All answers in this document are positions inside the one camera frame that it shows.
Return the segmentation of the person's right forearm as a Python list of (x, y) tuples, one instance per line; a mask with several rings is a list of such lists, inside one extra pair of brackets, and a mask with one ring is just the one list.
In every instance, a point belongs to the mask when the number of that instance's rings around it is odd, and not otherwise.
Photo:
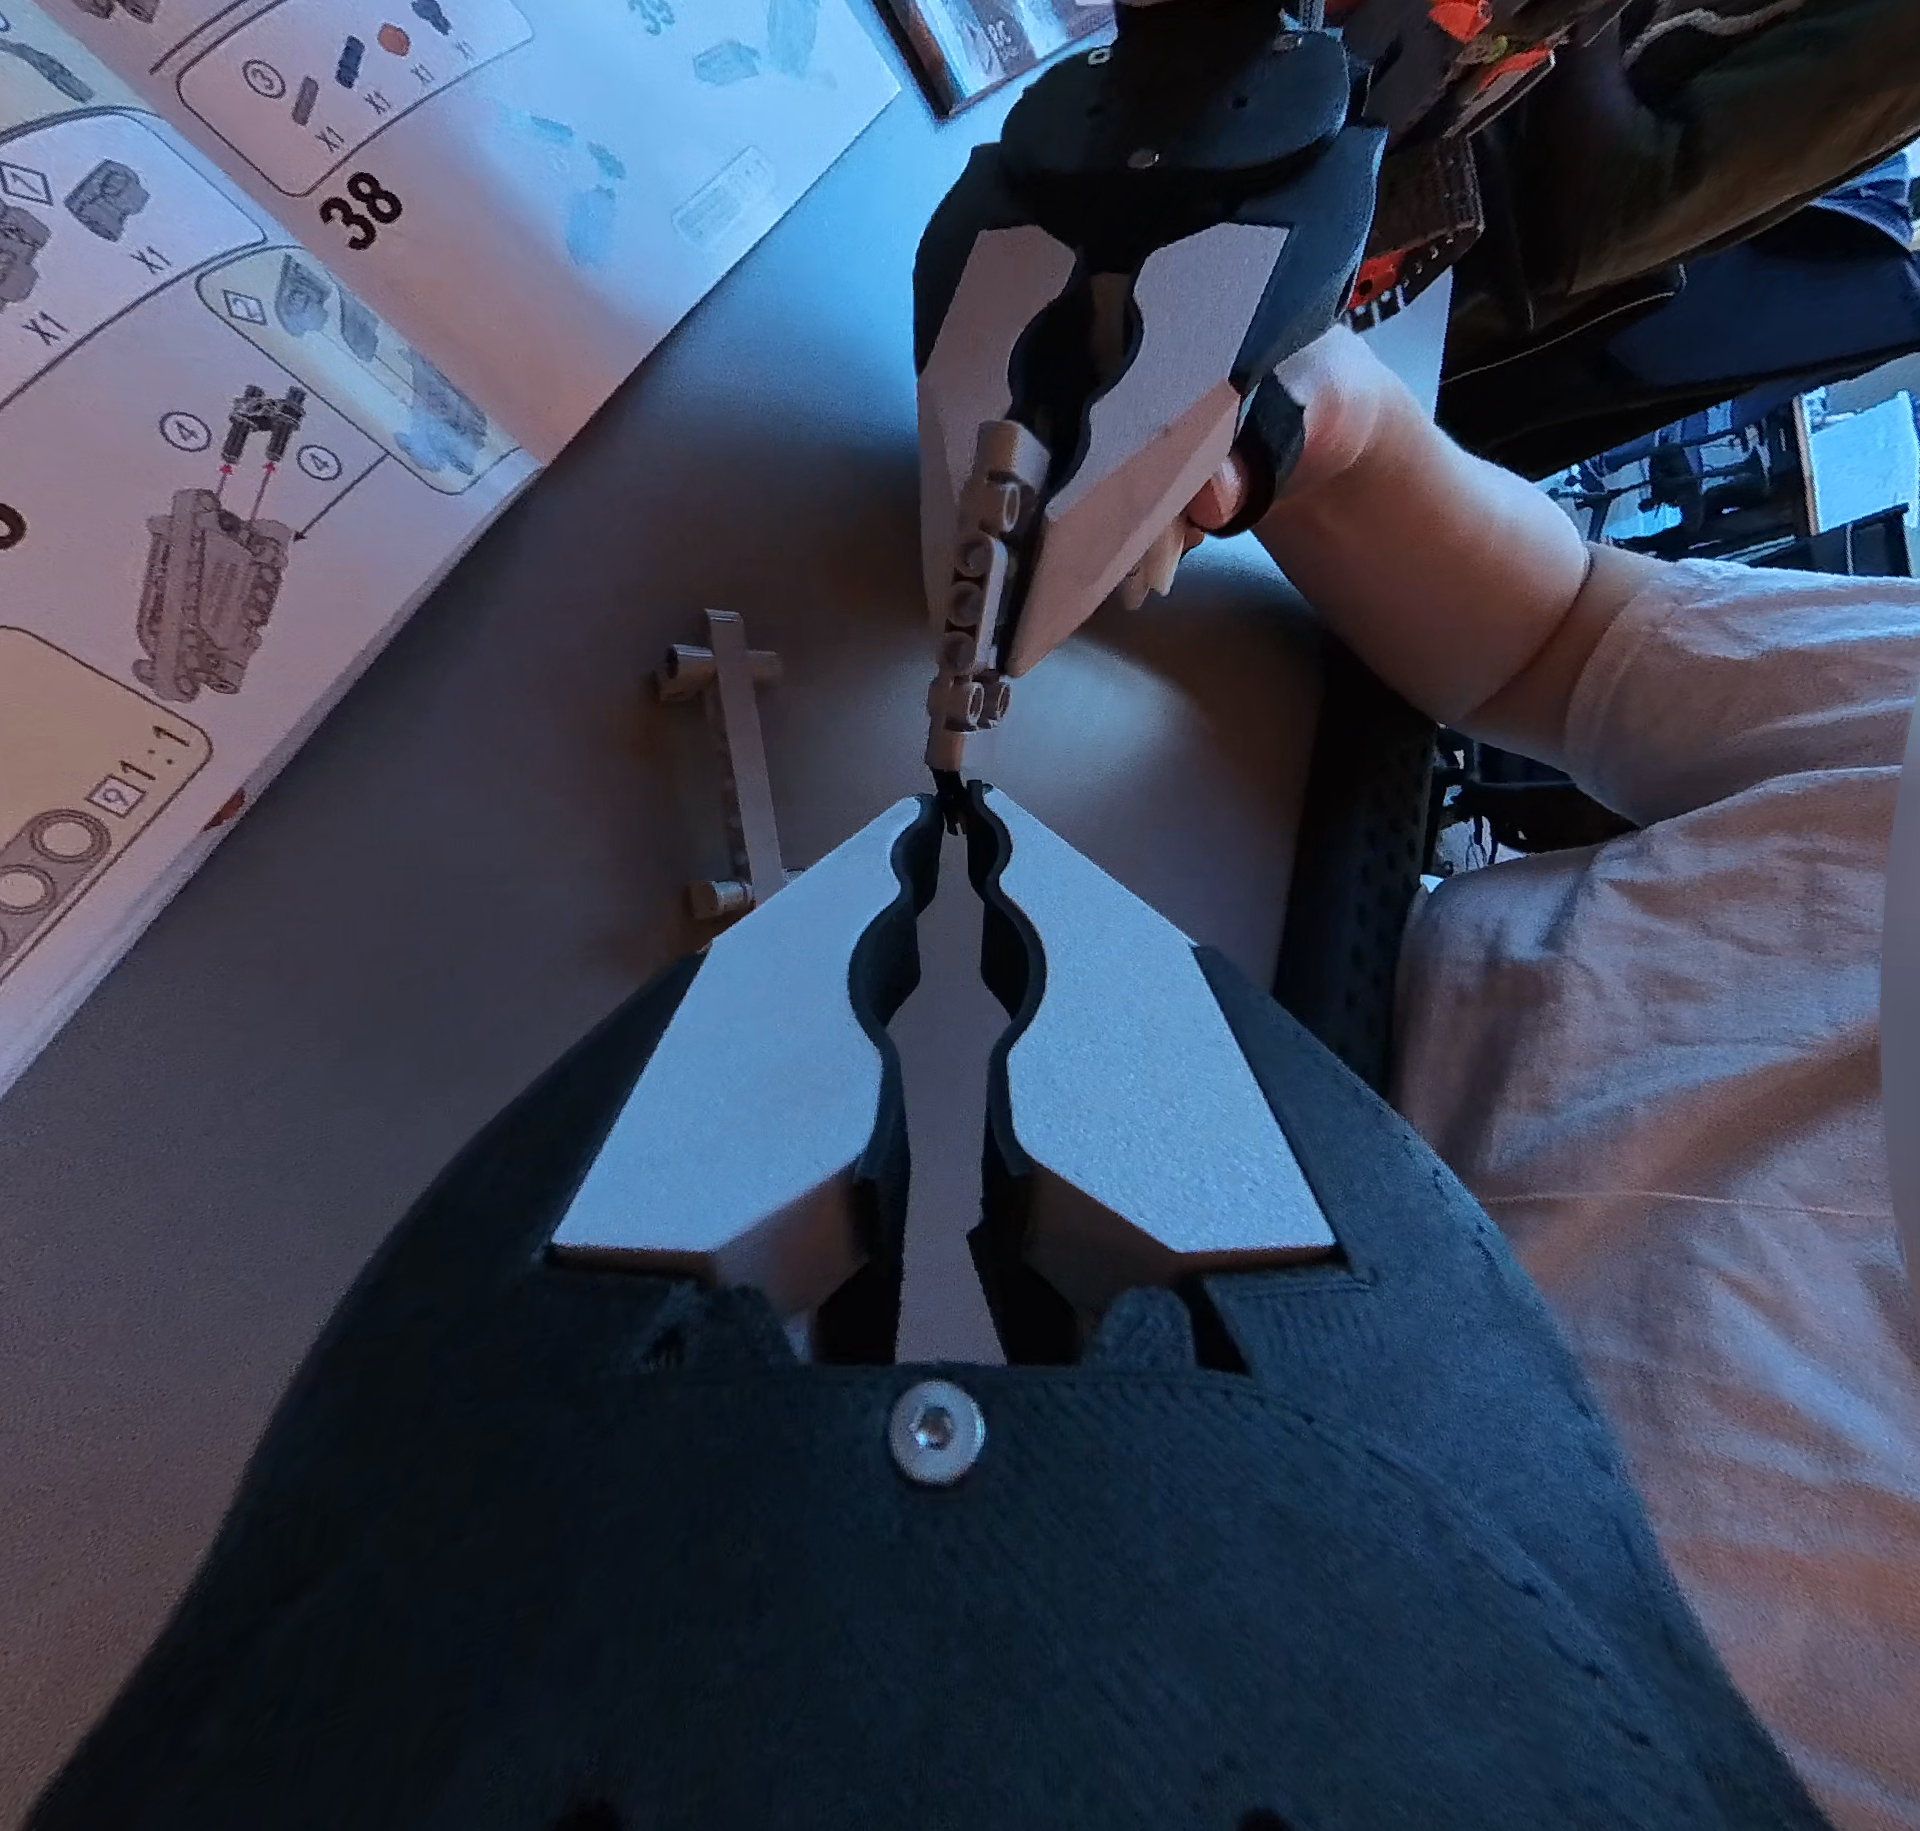
[(1535, 487), (1446, 441), (1450, 493), (1414, 522), (1334, 550), (1262, 545), (1330, 633), (1418, 712), (1571, 772), (1575, 688), (1596, 645), (1674, 569), (1585, 545)]

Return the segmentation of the person's right hand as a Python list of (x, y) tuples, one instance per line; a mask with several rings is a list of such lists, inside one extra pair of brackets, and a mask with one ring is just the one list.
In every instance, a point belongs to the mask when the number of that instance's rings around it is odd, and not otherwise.
[(1455, 453), (1398, 376), (1333, 328), (1260, 383), (1231, 453), (1171, 541), (1255, 532), (1277, 550), (1352, 546), (1450, 493)]

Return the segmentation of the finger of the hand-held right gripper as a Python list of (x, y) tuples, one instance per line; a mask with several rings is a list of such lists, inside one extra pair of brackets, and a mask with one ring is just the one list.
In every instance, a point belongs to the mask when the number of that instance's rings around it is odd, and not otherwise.
[[(1019, 340), (1034, 320), (1063, 295), (1073, 305), (1084, 281), (1082, 256), (1034, 222), (980, 230), (943, 311), (932, 301), (946, 290), (930, 282), (934, 244), (930, 224), (919, 251), (928, 264), (917, 264), (917, 311), (932, 311), (928, 356), (917, 364), (919, 546), (930, 611), (946, 596), (948, 556), (961, 534), (957, 500), (973, 472), (978, 426), (1010, 416), (1021, 397), (1051, 394), (1056, 402), (1064, 397), (1064, 413), (1046, 419), (1056, 426), (1056, 437), (1044, 443), (1049, 463), (1040, 477), (1044, 534), (1059, 522), (1046, 515), (1046, 504), (1064, 488), (1066, 472), (1078, 472), (1086, 443), (1086, 392), (1040, 388), (1044, 370), (1076, 370), (1086, 361), (1084, 337), (1044, 338), (1039, 361), (1028, 357), (1016, 369)], [(1060, 645), (1086, 617), (1088, 608), (1071, 603), (1076, 579), (1059, 572), (1060, 564), (1051, 550), (1034, 559), (1019, 607), (1021, 625), (1005, 636), (1005, 645)]]
[(1139, 345), (1090, 405), (1079, 468), (1044, 506), (1009, 677), (1114, 593), (1227, 457), (1242, 402), (1229, 369), (1285, 240), (1280, 224), (1220, 222), (1141, 262)]

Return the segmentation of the person's white shirt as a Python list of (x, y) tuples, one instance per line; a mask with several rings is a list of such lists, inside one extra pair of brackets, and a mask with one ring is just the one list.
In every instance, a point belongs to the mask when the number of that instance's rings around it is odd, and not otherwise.
[(1395, 1079), (1839, 1826), (1918, 1819), (1915, 1309), (1879, 1079), (1915, 633), (1896, 579), (1684, 564), (1629, 603), (1563, 736), (1634, 830), (1427, 901)]

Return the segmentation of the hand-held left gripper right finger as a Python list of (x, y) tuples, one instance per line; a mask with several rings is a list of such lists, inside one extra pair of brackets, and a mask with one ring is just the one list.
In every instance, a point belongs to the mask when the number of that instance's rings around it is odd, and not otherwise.
[(1001, 789), (965, 791), (989, 1057), (969, 1235), (1010, 1364), (1073, 1364), (1126, 1290), (1334, 1256), (1194, 940)]

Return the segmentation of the grey building frame piece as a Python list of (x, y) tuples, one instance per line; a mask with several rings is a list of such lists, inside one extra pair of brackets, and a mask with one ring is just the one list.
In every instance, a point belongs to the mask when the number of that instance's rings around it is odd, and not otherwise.
[(1040, 535), (1047, 469), (1046, 443), (1025, 426), (1009, 417), (978, 426), (946, 569), (932, 593), (926, 762), (941, 785), (961, 775), (969, 739), (1006, 712), (1010, 639)]

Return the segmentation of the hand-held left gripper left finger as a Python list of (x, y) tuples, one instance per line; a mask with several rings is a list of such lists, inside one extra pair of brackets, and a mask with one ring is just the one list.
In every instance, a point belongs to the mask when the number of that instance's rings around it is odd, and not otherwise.
[(908, 1145), (889, 1023), (941, 815), (908, 795), (707, 949), (550, 1239), (563, 1263), (756, 1288), (831, 1364), (893, 1364)]

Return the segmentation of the open instruction booklet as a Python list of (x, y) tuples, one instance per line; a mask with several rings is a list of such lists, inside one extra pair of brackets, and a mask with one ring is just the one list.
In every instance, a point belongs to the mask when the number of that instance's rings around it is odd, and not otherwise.
[(3, 1085), (895, 97), (846, 0), (1, 0)]

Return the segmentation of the black perforated panel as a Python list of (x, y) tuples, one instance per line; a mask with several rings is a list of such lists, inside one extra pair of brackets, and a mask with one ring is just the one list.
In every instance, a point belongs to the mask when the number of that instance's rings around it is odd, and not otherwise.
[(1328, 625), (1320, 655), (1320, 709), (1273, 995), (1385, 1096), (1398, 949), (1427, 862), (1436, 725)]

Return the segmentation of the grey long cross beam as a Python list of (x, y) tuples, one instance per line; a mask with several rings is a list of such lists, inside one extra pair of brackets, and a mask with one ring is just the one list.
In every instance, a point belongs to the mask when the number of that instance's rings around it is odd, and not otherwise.
[(779, 684), (781, 664), (736, 611), (707, 607), (703, 620), (700, 643), (664, 650), (653, 691), (662, 705), (696, 703), (715, 744), (729, 871), (685, 885), (690, 917), (715, 937), (788, 880), (760, 721), (760, 692)]

